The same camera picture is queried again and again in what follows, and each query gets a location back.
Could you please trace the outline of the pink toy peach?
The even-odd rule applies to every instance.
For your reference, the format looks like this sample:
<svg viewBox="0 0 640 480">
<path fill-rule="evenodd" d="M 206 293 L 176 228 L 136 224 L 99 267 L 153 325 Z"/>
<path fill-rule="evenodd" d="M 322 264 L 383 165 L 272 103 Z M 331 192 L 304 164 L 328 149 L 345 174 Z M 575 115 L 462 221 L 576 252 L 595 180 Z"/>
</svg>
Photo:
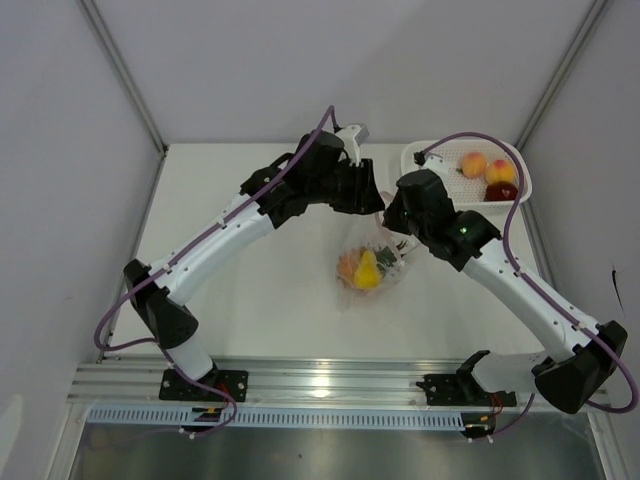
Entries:
<svg viewBox="0 0 640 480">
<path fill-rule="evenodd" d="M 484 179 L 488 185 L 500 182 L 515 184 L 517 180 L 517 170 L 510 161 L 497 159 L 487 166 Z"/>
<path fill-rule="evenodd" d="M 484 175 L 488 160 L 482 152 L 469 152 L 459 162 L 461 174 L 468 179 L 480 178 Z"/>
</svg>

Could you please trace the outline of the dark red toy apple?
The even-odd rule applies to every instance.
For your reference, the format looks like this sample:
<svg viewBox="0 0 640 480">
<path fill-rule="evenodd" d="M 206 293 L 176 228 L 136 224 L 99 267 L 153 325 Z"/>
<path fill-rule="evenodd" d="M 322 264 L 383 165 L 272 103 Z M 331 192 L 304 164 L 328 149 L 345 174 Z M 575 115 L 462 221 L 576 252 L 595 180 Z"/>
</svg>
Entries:
<svg viewBox="0 0 640 480">
<path fill-rule="evenodd" d="M 509 202 L 518 196 L 519 189 L 507 181 L 495 182 L 487 186 L 485 190 L 485 202 Z"/>
</svg>

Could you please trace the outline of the clear pink-dotted zip bag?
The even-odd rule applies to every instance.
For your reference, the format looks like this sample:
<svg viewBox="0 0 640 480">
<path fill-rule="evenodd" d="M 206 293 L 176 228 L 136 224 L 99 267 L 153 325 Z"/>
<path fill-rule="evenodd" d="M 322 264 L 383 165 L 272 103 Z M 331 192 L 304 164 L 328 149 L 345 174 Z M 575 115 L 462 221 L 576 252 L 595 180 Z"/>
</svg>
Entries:
<svg viewBox="0 0 640 480">
<path fill-rule="evenodd" d="M 383 211 L 352 216 L 351 220 L 334 267 L 337 306 L 342 311 L 371 303 L 395 287 L 419 246 L 414 237 L 386 228 Z"/>
</svg>

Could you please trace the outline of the yellow toy lemon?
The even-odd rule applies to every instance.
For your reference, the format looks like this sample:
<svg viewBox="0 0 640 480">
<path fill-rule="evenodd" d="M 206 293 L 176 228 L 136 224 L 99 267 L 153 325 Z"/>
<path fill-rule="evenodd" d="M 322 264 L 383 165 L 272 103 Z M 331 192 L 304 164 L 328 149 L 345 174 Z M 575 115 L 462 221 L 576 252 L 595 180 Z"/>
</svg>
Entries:
<svg viewBox="0 0 640 480">
<path fill-rule="evenodd" d="M 365 250 L 353 275 L 354 286 L 361 290 L 372 290 L 376 289 L 381 281 L 382 275 L 377 267 L 375 253 Z"/>
</svg>

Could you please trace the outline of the orange toy pineapple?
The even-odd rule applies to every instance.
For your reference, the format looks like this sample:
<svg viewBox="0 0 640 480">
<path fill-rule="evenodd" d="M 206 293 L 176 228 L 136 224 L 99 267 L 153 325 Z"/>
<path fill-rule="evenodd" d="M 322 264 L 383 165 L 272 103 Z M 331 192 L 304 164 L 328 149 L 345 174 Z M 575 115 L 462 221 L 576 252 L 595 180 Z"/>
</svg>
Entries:
<svg viewBox="0 0 640 480">
<path fill-rule="evenodd" d="M 349 249 L 339 257 L 336 273 L 341 280 L 353 285 L 356 281 L 381 281 L 397 263 L 398 259 L 389 247 L 358 247 Z"/>
</svg>

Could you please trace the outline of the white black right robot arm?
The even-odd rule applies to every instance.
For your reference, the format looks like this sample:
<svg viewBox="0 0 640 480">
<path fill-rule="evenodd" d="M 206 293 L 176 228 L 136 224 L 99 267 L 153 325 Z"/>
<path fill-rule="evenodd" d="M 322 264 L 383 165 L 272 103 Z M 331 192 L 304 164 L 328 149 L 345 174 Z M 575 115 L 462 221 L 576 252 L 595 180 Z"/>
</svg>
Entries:
<svg viewBox="0 0 640 480">
<path fill-rule="evenodd" d="M 400 177 L 383 224 L 416 237 L 436 258 L 485 287 L 541 343 L 537 353 L 482 350 L 458 369 L 456 389 L 468 403 L 491 393 L 538 393 L 556 409 L 577 413 L 618 370 L 628 338 L 616 321 L 602 324 L 535 275 L 514 266 L 504 236 L 482 214 L 458 211 L 431 170 Z"/>
</svg>

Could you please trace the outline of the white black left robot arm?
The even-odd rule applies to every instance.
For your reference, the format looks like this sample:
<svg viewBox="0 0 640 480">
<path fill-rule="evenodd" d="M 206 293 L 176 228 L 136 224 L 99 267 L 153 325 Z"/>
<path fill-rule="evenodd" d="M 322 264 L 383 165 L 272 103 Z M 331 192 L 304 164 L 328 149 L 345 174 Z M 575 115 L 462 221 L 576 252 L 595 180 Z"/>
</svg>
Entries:
<svg viewBox="0 0 640 480">
<path fill-rule="evenodd" d="M 185 245 L 149 265 L 134 259 L 125 266 L 133 309 L 182 371 L 182 388 L 192 398 L 215 392 L 217 367 L 188 301 L 232 256 L 311 205 L 350 215 L 382 211 L 373 162 L 360 153 L 367 136 L 362 124 L 304 135 L 295 151 L 254 171 L 222 213 Z"/>
</svg>

